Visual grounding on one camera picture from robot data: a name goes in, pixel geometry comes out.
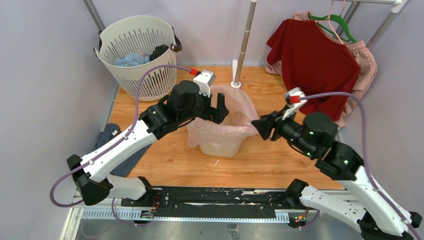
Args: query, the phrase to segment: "black cloth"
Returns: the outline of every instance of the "black cloth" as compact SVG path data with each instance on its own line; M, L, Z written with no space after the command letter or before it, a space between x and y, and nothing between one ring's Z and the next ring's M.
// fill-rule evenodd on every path
M162 44L160 46L155 47L153 53L150 55L150 61L153 61L153 60L159 58L168 49L169 49L169 47L165 44Z

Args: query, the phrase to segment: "white pole base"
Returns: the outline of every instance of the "white pole base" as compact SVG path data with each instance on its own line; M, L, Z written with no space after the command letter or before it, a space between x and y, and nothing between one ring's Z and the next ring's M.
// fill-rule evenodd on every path
M239 63L239 61L237 59L232 60L232 81L231 81L230 86L235 88L235 89L239 89L242 86L242 83L240 82L240 80L238 81L238 83L234 82L234 79L236 78L238 63Z
M241 82L238 82L238 84L236 84L235 82L231 81L231 87L235 88L235 89L239 89L242 86Z

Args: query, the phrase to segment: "black motor joint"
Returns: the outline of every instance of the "black motor joint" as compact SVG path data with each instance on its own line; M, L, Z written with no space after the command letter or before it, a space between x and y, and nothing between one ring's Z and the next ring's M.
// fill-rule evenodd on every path
M215 108L211 106L212 95L208 97L199 92L200 88L195 82L183 80L172 88L169 95L142 112L138 120L144 121L149 133L153 133L158 140L195 118L222 123L229 114L224 94L218 93Z

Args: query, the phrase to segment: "green hanger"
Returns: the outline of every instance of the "green hanger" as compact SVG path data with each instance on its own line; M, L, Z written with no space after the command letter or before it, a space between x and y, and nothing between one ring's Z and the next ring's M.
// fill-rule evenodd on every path
M311 20L317 20L317 21L325 21L327 20L327 16L323 16L323 17L319 17L319 16L313 16L309 14L309 19ZM330 15L330 20L333 22L338 23L341 28L344 30L344 33L346 34L348 39L345 39L341 36L339 36L343 41L345 42L352 42L352 43L357 43L357 41L355 40L355 38L351 35L351 32L349 31L349 26L348 23L343 19L343 17L339 16L339 15ZM326 30L327 32L333 34L334 36L336 35L331 29L328 29L327 27L325 27L324 25L317 23L321 28L323 28L324 30Z

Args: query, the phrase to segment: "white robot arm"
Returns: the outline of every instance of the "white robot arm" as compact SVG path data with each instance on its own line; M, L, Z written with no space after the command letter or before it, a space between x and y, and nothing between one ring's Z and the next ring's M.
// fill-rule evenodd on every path
M422 217L403 209L371 176L377 187L373 186L364 160L353 148L335 140L338 126L322 112L307 115L303 125L294 121L296 111L307 102L304 96L299 88L290 90L285 95L287 105L281 111L261 116L252 124L264 140L276 141L283 137L296 151L311 160L316 159L315 166L349 190L360 204L339 200L299 179L287 188L286 201L292 207L305 206L325 212L360 232L365 240L412 240L409 225L419 227Z
M170 95L142 112L134 126L96 151L83 157L69 157L67 164L70 170L89 163L72 174L84 203L91 206L105 198L141 198L149 184L145 178L118 177L110 172L138 150L185 126L187 121L201 118L221 123L229 112L222 93L217 95L216 108L211 107L210 86L214 80L215 75L204 70L198 72L193 81L181 81L173 87Z

